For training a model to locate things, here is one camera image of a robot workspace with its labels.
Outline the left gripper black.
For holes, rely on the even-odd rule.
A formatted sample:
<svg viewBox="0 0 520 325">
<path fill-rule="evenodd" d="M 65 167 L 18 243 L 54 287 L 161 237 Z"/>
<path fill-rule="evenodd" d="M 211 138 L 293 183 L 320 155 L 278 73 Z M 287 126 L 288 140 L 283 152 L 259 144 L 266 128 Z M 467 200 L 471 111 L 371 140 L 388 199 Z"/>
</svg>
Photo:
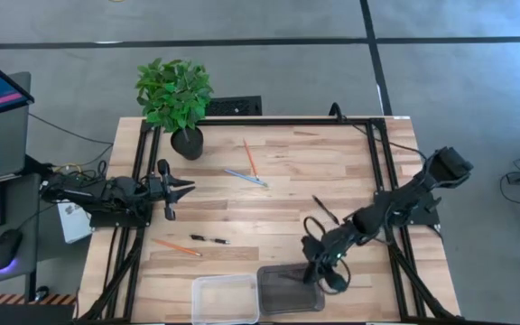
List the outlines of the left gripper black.
<svg viewBox="0 0 520 325">
<path fill-rule="evenodd" d="M 165 203 L 165 218 L 174 221 L 176 216 L 172 204 L 177 203 L 182 197 L 195 190 L 195 182 L 170 177 L 170 165 L 165 159 L 157 162 L 157 170 L 160 176 L 156 176 L 153 172 L 147 179 L 148 200 L 150 202 L 163 201 Z M 171 190 L 170 187 L 182 189 Z"/>
</svg>

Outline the orange black hazard strip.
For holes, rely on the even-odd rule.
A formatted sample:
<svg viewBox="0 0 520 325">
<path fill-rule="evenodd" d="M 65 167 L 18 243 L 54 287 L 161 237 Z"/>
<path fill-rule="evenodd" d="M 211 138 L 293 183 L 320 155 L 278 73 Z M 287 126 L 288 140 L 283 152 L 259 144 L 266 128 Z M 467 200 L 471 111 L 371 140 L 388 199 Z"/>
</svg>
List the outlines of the orange black hazard strip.
<svg viewBox="0 0 520 325">
<path fill-rule="evenodd" d="M 72 294 L 49 294 L 42 300 L 27 301 L 21 294 L 0 293 L 0 305 L 74 305 L 76 296 Z"/>
</svg>

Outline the clear plastic container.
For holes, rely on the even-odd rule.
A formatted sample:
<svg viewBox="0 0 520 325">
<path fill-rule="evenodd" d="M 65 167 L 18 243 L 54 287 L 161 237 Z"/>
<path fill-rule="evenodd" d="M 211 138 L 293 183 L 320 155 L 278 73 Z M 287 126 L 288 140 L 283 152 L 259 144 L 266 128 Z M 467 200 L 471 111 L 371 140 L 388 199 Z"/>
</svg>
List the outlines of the clear plastic container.
<svg viewBox="0 0 520 325">
<path fill-rule="evenodd" d="M 250 325 L 259 318 L 258 284 L 254 275 L 205 276 L 192 282 L 192 325 Z"/>
</svg>

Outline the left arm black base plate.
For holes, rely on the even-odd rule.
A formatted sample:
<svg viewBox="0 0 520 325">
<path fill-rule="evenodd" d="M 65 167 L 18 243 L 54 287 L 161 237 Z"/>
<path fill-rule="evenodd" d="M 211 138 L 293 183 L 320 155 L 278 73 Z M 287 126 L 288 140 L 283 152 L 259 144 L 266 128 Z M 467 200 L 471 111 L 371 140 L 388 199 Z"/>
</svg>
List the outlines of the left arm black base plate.
<svg viewBox="0 0 520 325">
<path fill-rule="evenodd" d="M 152 213 L 143 215 L 125 212 L 96 212 L 91 215 L 91 228 L 143 228 L 151 224 Z"/>
</svg>

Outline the grey side desk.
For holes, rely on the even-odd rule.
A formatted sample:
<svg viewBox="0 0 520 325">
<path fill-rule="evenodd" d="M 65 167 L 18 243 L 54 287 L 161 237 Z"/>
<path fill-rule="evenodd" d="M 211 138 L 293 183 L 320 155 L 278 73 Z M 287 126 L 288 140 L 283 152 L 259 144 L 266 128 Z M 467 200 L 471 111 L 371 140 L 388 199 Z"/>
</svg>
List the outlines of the grey side desk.
<svg viewBox="0 0 520 325">
<path fill-rule="evenodd" d="M 20 233 L 14 257 L 3 260 L 0 282 L 20 275 L 35 285 L 41 177 L 27 171 L 26 154 L 29 107 L 0 114 L 0 236 Z"/>
</svg>

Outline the black computer mouse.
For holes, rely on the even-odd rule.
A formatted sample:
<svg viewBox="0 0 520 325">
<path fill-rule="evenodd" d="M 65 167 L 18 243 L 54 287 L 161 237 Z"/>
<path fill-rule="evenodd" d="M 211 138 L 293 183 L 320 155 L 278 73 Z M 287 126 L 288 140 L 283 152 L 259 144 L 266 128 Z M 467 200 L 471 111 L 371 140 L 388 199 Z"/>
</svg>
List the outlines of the black computer mouse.
<svg viewBox="0 0 520 325">
<path fill-rule="evenodd" d="M 15 228 L 7 229 L 0 235 L 0 270 L 13 262 L 22 240 L 22 232 Z"/>
</svg>

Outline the black plant pot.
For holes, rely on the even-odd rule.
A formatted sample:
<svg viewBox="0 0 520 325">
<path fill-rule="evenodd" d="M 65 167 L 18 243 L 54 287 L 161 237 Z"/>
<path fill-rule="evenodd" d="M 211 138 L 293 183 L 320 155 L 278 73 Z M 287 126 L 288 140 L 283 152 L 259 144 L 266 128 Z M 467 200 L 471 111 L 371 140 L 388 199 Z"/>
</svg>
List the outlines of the black plant pot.
<svg viewBox="0 0 520 325">
<path fill-rule="evenodd" d="M 171 145 L 173 150 L 187 160 L 194 161 L 203 153 L 204 136 L 196 127 L 180 129 L 172 134 Z"/>
</svg>

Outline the black aluminium table frame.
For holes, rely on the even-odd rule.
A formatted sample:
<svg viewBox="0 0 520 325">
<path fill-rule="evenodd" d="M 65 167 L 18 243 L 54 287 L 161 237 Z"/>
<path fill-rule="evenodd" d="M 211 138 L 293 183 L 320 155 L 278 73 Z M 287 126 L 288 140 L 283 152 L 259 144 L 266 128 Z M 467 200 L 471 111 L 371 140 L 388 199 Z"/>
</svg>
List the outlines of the black aluminium table frame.
<svg viewBox="0 0 520 325">
<path fill-rule="evenodd" d="M 264 265 L 304 263 L 302 220 L 313 215 L 326 228 L 334 223 L 312 200 L 318 196 L 342 219 L 366 206 L 376 191 L 369 141 L 351 125 L 270 125 L 247 118 L 236 125 L 201 125 L 204 154 L 187 161 L 173 151 L 163 135 L 157 159 L 167 159 L 172 174 L 196 182 L 196 190 L 175 206 L 177 220 L 164 218 L 155 207 L 153 224 L 139 264 L 131 322 L 190 323 L 192 283 L 201 276 L 253 274 Z M 224 172 L 250 173 L 245 138 L 269 187 Z M 440 303 L 460 314 L 440 239 L 426 227 L 411 225 L 410 242 L 416 268 Z M 196 242 L 189 234 L 226 238 L 230 245 Z M 88 311 L 103 289 L 107 253 L 113 230 L 92 235 L 79 289 L 79 316 Z M 154 243 L 159 238 L 202 253 L 202 257 Z M 327 296 L 320 312 L 260 316 L 269 322 L 361 322 L 399 320 L 392 267 L 387 248 L 371 241 L 354 247 L 346 260 L 352 282 L 346 292 Z"/>
</svg>

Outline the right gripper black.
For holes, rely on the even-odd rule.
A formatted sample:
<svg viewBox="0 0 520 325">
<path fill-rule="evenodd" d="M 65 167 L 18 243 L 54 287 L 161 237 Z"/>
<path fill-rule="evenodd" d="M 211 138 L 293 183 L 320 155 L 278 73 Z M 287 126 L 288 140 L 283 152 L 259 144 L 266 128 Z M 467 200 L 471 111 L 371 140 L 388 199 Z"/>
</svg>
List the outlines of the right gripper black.
<svg viewBox="0 0 520 325">
<path fill-rule="evenodd" d="M 313 284 L 319 281 L 318 272 L 324 273 L 330 293 L 343 293 L 347 290 L 348 282 L 337 272 L 333 271 L 339 264 L 345 264 L 346 236 L 340 232 L 329 232 L 321 239 L 313 235 L 305 235 L 301 239 L 302 252 L 308 261 L 303 275 L 303 282 Z"/>
</svg>

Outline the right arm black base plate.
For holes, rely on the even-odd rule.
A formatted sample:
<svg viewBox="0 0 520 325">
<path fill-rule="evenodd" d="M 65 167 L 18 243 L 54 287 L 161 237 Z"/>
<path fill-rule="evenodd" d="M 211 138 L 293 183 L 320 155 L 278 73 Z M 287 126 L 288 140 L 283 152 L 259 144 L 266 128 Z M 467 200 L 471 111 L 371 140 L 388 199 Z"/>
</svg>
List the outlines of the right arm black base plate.
<svg viewBox="0 0 520 325">
<path fill-rule="evenodd" d="M 398 199 L 388 191 L 380 191 L 374 196 L 374 204 L 380 205 L 389 227 L 408 225 L 434 226 L 440 223 L 437 206 L 441 197 L 435 198 L 431 192 L 420 197 Z"/>
</svg>

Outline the clear pen with black grip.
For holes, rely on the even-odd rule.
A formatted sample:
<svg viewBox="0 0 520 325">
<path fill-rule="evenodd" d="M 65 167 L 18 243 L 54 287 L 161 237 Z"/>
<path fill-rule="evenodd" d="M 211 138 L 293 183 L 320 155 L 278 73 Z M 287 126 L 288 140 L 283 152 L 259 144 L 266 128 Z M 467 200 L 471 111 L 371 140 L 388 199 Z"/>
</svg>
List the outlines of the clear pen with black grip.
<svg viewBox="0 0 520 325">
<path fill-rule="evenodd" d="M 191 234 L 190 238 L 192 240 L 195 240 L 195 241 L 213 242 L 213 243 L 217 243 L 217 244 L 221 244 L 221 245 L 229 245 L 230 244 L 229 240 L 222 239 L 222 238 L 204 237 L 204 236 L 195 235 L 195 234 Z"/>
</svg>

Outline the green leafy artificial plant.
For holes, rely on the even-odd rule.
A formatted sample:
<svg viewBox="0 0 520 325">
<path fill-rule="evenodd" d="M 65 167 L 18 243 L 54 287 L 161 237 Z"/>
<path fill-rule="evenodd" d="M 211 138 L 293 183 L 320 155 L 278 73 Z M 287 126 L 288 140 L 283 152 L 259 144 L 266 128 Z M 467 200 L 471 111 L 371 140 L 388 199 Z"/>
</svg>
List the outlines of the green leafy artificial plant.
<svg viewBox="0 0 520 325">
<path fill-rule="evenodd" d="M 214 90 L 204 65 L 157 58 L 137 70 L 136 101 L 149 124 L 174 133 L 205 118 Z"/>
</svg>

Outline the black floor vent grille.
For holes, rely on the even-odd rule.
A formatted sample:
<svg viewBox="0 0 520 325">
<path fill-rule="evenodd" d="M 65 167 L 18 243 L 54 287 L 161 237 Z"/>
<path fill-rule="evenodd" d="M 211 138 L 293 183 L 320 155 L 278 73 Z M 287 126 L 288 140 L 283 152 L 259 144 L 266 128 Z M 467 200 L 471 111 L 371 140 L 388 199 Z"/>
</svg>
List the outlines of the black floor vent grille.
<svg viewBox="0 0 520 325">
<path fill-rule="evenodd" d="M 212 98 L 206 109 L 206 116 L 261 116 L 260 96 Z"/>
</svg>

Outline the blue pencil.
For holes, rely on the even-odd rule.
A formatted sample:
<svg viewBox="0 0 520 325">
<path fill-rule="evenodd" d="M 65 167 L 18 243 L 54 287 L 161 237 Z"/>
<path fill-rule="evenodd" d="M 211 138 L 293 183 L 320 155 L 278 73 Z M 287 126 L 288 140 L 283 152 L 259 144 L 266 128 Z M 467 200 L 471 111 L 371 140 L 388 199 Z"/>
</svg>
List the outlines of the blue pencil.
<svg viewBox="0 0 520 325">
<path fill-rule="evenodd" d="M 260 180 L 254 178 L 254 177 L 246 176 L 246 175 L 243 175 L 241 173 L 238 173 L 238 172 L 235 172 L 235 171 L 232 171 L 232 170 L 228 170 L 228 169 L 224 170 L 224 172 L 226 172 L 226 173 L 228 173 L 230 175 L 236 176 L 236 177 L 238 177 L 240 179 L 243 179 L 243 180 L 246 180 L 246 181 L 251 181 L 251 182 L 253 182 L 255 184 L 258 184 L 258 185 L 261 185 L 263 187 L 266 187 L 266 188 L 268 187 L 267 183 L 265 183 L 263 181 L 260 181 Z"/>
</svg>

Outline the white printed box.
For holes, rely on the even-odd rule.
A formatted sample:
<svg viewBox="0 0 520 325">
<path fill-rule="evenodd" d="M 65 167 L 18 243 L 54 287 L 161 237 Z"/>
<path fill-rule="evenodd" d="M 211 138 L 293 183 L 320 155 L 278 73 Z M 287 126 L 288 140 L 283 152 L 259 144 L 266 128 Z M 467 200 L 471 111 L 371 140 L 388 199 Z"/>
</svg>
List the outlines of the white printed box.
<svg viewBox="0 0 520 325">
<path fill-rule="evenodd" d="M 81 206 L 63 200 L 58 203 L 58 211 L 66 244 L 72 244 L 91 235 L 90 215 Z"/>
</svg>

